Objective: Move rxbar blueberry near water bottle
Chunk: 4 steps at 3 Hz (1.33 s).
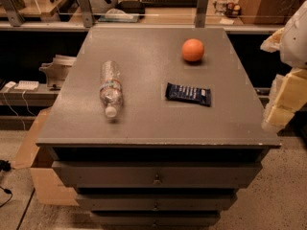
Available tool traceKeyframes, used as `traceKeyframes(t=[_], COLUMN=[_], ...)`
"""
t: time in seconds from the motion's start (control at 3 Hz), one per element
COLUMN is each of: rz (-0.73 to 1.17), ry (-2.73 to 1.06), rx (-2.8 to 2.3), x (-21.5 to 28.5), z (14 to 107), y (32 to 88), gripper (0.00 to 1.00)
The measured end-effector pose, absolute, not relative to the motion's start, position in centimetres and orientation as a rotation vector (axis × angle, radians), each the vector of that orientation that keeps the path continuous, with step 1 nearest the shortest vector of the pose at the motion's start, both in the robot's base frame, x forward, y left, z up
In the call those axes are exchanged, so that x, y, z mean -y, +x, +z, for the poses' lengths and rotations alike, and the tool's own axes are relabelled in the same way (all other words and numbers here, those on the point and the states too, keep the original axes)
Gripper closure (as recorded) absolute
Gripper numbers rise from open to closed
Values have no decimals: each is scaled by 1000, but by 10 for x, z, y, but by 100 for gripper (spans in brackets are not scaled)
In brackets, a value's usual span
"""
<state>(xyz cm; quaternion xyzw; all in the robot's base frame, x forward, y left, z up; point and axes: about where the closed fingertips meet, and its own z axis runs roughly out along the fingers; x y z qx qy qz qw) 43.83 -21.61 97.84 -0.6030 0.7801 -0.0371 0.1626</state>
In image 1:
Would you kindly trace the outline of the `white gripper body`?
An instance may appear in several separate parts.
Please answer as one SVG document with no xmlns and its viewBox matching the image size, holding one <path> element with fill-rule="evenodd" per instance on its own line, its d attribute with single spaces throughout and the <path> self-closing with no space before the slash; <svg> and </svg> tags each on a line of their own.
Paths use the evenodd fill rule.
<svg viewBox="0 0 307 230">
<path fill-rule="evenodd" d="M 270 35 L 267 39 L 265 39 L 262 42 L 260 49 L 269 53 L 279 51 L 283 32 L 284 32 L 283 28 L 278 29 L 276 32 L 274 32 L 272 35 Z"/>
</svg>

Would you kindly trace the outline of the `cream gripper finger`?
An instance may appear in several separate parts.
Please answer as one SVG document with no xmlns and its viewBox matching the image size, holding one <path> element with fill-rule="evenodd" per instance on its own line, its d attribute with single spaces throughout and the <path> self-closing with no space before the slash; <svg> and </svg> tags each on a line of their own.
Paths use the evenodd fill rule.
<svg viewBox="0 0 307 230">
<path fill-rule="evenodd" d="M 290 110 L 278 107 L 273 102 L 265 106 L 261 127 L 268 132 L 277 133 L 282 130 L 295 116 Z"/>
<path fill-rule="evenodd" d="M 307 104 L 307 70 L 293 68 L 272 82 L 270 100 L 276 107 L 297 112 Z"/>
</svg>

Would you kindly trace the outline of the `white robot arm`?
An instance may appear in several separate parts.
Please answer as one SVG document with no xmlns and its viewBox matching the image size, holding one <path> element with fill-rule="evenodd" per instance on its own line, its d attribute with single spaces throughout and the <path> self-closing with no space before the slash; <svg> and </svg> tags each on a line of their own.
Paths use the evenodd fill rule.
<svg viewBox="0 0 307 230">
<path fill-rule="evenodd" d="M 277 133 L 307 104 L 307 1 L 260 49 L 270 53 L 278 51 L 280 60 L 292 67 L 288 74 L 276 75 L 272 81 L 264 111 L 262 128 Z"/>
</svg>

